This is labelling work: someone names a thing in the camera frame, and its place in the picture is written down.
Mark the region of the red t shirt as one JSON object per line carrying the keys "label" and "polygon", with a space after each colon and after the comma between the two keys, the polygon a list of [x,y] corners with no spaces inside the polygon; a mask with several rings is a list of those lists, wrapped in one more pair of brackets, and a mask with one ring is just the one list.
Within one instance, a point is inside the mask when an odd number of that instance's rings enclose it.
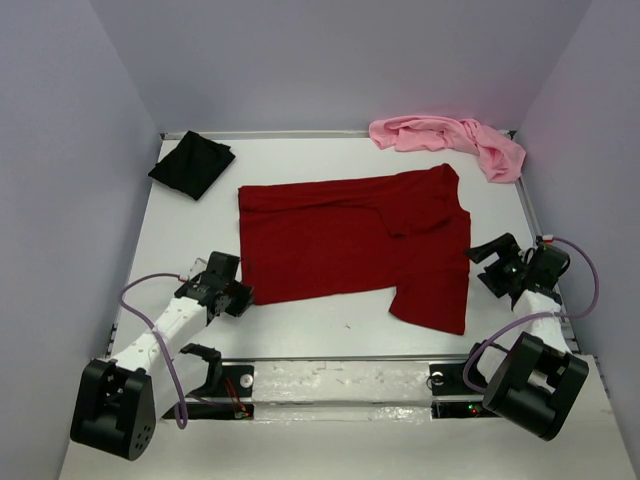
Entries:
{"label": "red t shirt", "polygon": [[238,191],[242,279],[259,305],[393,288],[401,321],[462,335],[471,217],[448,164]]}

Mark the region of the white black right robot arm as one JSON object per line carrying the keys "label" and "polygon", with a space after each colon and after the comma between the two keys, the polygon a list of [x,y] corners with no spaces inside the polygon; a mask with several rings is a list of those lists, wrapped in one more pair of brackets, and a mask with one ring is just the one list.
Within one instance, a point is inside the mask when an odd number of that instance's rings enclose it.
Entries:
{"label": "white black right robot arm", "polygon": [[465,252],[475,264],[498,257],[478,277],[495,297],[509,296],[519,317],[474,346],[462,384],[482,394],[485,410],[545,441],[560,432],[589,374],[562,335],[568,315],[556,285],[571,264],[562,242],[543,235],[522,250],[505,233]]}

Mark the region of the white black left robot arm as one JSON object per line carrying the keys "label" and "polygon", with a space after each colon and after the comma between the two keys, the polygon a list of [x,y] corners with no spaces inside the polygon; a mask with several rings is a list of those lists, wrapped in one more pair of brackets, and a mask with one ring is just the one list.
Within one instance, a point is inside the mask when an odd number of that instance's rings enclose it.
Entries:
{"label": "white black left robot arm", "polygon": [[119,300],[146,329],[122,351],[93,359],[84,368],[72,441],[135,461],[147,449],[159,419],[171,413],[177,426],[185,428],[187,400],[210,406],[217,389],[229,396],[222,410],[236,419],[251,418],[251,408],[224,372],[221,353],[196,341],[217,317],[238,318],[252,305],[252,288],[236,279],[239,264],[239,257],[217,251],[207,261],[196,260],[191,272],[179,277],[178,289],[155,320]]}

